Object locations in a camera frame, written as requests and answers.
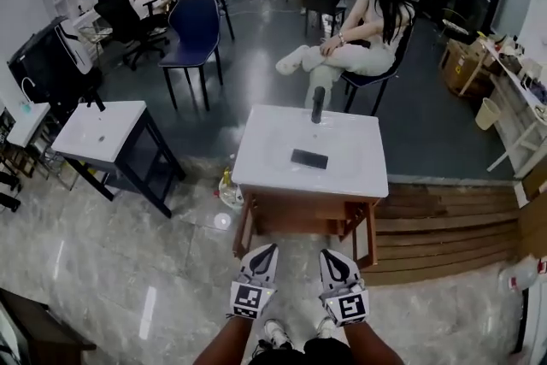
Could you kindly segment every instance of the black machine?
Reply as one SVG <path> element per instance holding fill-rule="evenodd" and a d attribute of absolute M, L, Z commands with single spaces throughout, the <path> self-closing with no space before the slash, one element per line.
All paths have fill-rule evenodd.
<path fill-rule="evenodd" d="M 8 62 L 17 84 L 24 78 L 24 91 L 35 103 L 47 102 L 60 121 L 72 114 L 83 97 L 98 98 L 102 73 L 94 68 L 87 50 L 78 40 L 72 23 L 55 18 L 42 31 L 32 35 Z"/>

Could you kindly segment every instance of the wooden deck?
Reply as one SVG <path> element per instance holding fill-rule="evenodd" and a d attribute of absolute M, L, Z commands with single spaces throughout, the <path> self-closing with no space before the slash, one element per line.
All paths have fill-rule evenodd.
<path fill-rule="evenodd" d="M 519 208 L 512 187 L 390 185 L 376 207 L 378 264 L 369 286 L 460 274 L 516 255 Z"/>

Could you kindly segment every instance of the seated woman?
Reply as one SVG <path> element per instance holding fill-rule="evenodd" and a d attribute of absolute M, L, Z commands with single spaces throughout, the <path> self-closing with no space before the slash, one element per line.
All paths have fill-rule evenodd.
<path fill-rule="evenodd" d="M 300 66 L 310 72 L 306 108 L 313 107 L 314 91 L 319 86 L 325 88 L 326 108 L 332 85 L 344 70 L 378 76 L 391 67 L 404 28 L 414 15 L 409 0 L 357 0 L 338 35 L 321 46 L 300 46 L 275 68 L 281 74 L 292 74 Z M 370 47 L 351 43 L 357 40 L 367 40 Z"/>

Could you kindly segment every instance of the marble tile floor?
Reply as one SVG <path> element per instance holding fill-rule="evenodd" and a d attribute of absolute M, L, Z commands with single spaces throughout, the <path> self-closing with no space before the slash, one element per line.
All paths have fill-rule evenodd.
<path fill-rule="evenodd" d="M 225 322 L 232 213 L 213 196 L 216 182 L 179 184 L 167 220 L 142 197 L 110 203 L 83 180 L 72 192 L 39 177 L 25 181 L 16 214 L 0 213 L 0 286 L 48 303 L 97 344 L 87 365 L 191 364 Z M 257 237 L 279 244 L 278 296 L 265 317 L 284 321 L 297 347 L 324 316 L 321 236 Z M 408 364 L 504 363 L 521 312 L 498 292 L 499 266 L 411 286 L 371 288 L 369 322 Z M 255 324 L 245 362 L 262 333 Z"/>

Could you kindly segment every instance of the black phone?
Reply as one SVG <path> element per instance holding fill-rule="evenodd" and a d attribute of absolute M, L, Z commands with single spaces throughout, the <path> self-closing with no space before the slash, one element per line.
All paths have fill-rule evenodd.
<path fill-rule="evenodd" d="M 322 156 L 321 154 L 315 154 L 306 150 L 293 150 L 291 161 L 303 164 L 304 166 L 310 166 L 311 168 L 326 169 L 328 156 Z"/>

